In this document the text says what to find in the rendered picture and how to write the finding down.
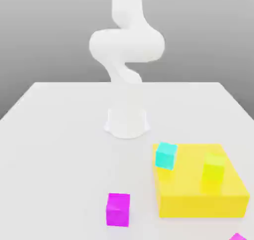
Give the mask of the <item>large yellow box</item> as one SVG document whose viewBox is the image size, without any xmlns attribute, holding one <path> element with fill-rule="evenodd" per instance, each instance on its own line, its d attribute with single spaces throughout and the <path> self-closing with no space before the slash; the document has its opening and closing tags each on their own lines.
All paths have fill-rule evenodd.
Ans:
<svg viewBox="0 0 254 240">
<path fill-rule="evenodd" d="M 225 158 L 222 179 L 203 178 L 205 156 Z M 173 170 L 153 167 L 161 218 L 242 218 L 250 194 L 220 144 L 178 144 Z"/>
</svg>

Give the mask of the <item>small magenta cube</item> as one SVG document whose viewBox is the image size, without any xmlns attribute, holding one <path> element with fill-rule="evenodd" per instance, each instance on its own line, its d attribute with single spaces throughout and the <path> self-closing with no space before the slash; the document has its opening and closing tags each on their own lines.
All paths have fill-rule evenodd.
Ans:
<svg viewBox="0 0 254 240">
<path fill-rule="evenodd" d="M 239 233 L 235 233 L 233 236 L 230 237 L 229 240 L 247 240 L 245 237 L 243 237 Z"/>
<path fill-rule="evenodd" d="M 106 205 L 107 226 L 128 227 L 130 194 L 109 193 Z"/>
</svg>

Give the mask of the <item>small yellow-green cube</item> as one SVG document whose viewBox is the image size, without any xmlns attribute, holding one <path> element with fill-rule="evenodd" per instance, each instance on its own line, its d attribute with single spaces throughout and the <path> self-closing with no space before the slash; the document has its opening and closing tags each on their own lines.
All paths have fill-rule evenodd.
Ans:
<svg viewBox="0 0 254 240">
<path fill-rule="evenodd" d="M 226 167 L 226 157 L 223 154 L 207 153 L 204 157 L 201 191 L 205 194 L 221 192 Z"/>
</svg>

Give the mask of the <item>small cyan cube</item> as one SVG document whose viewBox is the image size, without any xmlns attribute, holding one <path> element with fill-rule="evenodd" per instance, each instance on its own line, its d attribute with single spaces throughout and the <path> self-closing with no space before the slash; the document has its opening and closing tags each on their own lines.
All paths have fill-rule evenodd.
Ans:
<svg viewBox="0 0 254 240">
<path fill-rule="evenodd" d="M 156 149 L 155 166 L 167 170 L 173 170 L 177 157 L 177 150 L 178 145 L 161 142 Z"/>
</svg>

